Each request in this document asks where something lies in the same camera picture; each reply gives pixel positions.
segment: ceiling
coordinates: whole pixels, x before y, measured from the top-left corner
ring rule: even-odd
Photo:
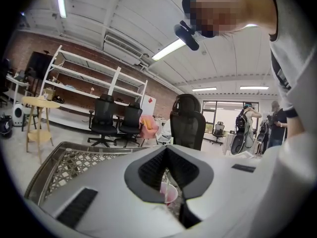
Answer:
[[[177,92],[197,97],[247,94],[274,98],[277,88],[270,71],[269,38],[260,27],[202,39],[196,52],[184,46],[157,62],[151,59],[177,39],[173,27],[184,17],[181,1],[65,0],[64,19],[59,16],[57,0],[35,0],[25,12],[22,29],[63,37],[103,51],[167,81],[166,85]],[[124,41],[144,55],[128,61],[122,52],[104,44],[105,35]],[[240,86],[248,85],[266,85],[269,89],[240,90]],[[217,90],[192,91],[205,87]]]

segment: white shelving unit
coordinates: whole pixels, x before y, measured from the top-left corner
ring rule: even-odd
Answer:
[[[108,89],[108,94],[112,95],[113,91],[114,92],[119,92],[121,94],[125,94],[128,96],[132,96],[135,98],[135,101],[140,103],[140,106],[142,106],[142,102],[143,102],[143,98],[144,98],[144,94],[145,94],[145,89],[146,86],[148,84],[148,81],[146,80],[146,82],[142,82],[141,80],[131,77],[127,74],[124,74],[121,72],[121,68],[118,67],[117,69],[113,69],[110,68],[106,65],[103,65],[101,63],[98,63],[96,61],[81,57],[79,55],[64,51],[61,49],[62,46],[59,46],[59,48],[57,49],[56,53],[54,54],[52,61],[46,71],[42,86],[41,86],[41,90],[40,90],[40,95],[43,94],[43,89],[45,84],[51,85],[53,87],[58,87],[79,95],[84,95],[84,96],[88,96],[91,98],[99,98],[99,96],[94,95],[94,94],[90,94],[90,93],[86,93],[77,89],[73,89],[71,87],[67,87],[66,85],[63,84],[58,84],[58,83],[53,83],[51,81],[48,80],[48,75],[51,71],[56,71],[60,74],[64,74],[73,78],[77,78],[79,80],[91,83],[92,86],[94,85],[98,85],[101,86],[103,88]],[[58,54],[61,54],[63,56],[63,62],[61,64],[54,64],[56,57]],[[103,80],[100,80],[98,78],[95,77],[91,77],[88,75],[85,75],[83,73],[79,73],[77,71],[68,69],[63,67],[65,62],[70,62],[76,65],[79,65],[81,67],[93,70],[93,71],[97,71],[101,74],[107,75],[109,77],[112,78],[111,83],[105,82]],[[124,87],[121,86],[117,86],[116,83],[117,81],[122,81],[125,82],[127,84],[130,84],[134,87],[137,88],[137,91],[132,91],[130,89],[126,89]],[[117,103],[118,105],[122,105],[122,106],[128,106],[129,104],[127,103],[121,103],[121,102],[117,102],[115,101],[115,103]],[[66,126],[70,126],[70,127],[74,127],[74,128],[79,128],[79,129],[85,129],[85,130],[89,130],[88,128],[88,123],[87,122],[82,122],[83,120],[88,119],[87,114],[89,114],[89,109],[87,108],[83,108],[80,106],[76,106],[76,105],[71,105],[71,104],[60,104],[61,107],[63,107],[64,109],[67,110],[73,110],[79,113],[82,113],[82,115],[78,115],[78,114],[72,114],[68,111],[64,111],[64,110],[58,110],[58,111],[50,111],[50,115],[49,115],[49,119],[53,122],[56,123],[60,123]]]

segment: cardboard box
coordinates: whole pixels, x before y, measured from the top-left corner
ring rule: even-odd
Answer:
[[[48,95],[47,100],[51,101],[53,97],[55,96],[55,90],[51,88],[45,88],[44,93]]]

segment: air conditioner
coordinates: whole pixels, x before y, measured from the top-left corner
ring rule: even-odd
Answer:
[[[113,45],[108,44],[107,42],[104,42],[104,51],[106,53],[114,56],[115,58],[118,58],[118,59],[128,63],[129,65],[139,65],[140,64],[140,60],[129,55],[125,51],[123,51],[123,50],[121,50]]]
[[[119,38],[107,34],[105,37],[105,42],[107,44],[110,44],[126,53],[129,55],[135,57],[136,59],[140,59],[142,57],[142,53],[136,50],[132,45],[128,44],[125,41],[120,40]]]

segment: chair headrest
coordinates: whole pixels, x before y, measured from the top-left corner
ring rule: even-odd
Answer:
[[[130,103],[129,107],[132,107],[132,108],[135,108],[135,109],[139,109],[140,108],[140,103],[137,103],[137,102]]]
[[[104,93],[101,94],[100,99],[107,102],[114,102],[113,96]]]
[[[193,111],[200,112],[200,102],[192,94],[181,94],[176,97],[176,100],[173,105],[173,111],[181,113]]]

